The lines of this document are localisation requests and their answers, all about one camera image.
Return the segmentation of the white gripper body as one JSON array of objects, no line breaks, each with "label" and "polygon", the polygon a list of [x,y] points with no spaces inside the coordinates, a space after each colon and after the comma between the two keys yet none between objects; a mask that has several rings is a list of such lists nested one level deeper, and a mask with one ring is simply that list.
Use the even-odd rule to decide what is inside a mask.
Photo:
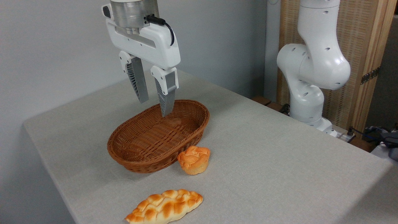
[{"label": "white gripper body", "polygon": [[101,11],[115,47],[163,70],[180,63],[178,43],[170,29],[147,19],[158,16],[157,4],[105,4]]}]

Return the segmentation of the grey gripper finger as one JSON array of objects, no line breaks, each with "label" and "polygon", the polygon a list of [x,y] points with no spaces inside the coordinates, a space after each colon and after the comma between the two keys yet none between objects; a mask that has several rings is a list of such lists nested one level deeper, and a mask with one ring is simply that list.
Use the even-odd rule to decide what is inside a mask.
[{"label": "grey gripper finger", "polygon": [[148,101],[148,91],[141,59],[125,51],[120,51],[118,56],[122,70],[128,75],[139,102],[144,103]]},{"label": "grey gripper finger", "polygon": [[155,79],[161,113],[165,117],[173,111],[175,91],[179,88],[177,69],[163,70],[152,66],[150,71]]}]

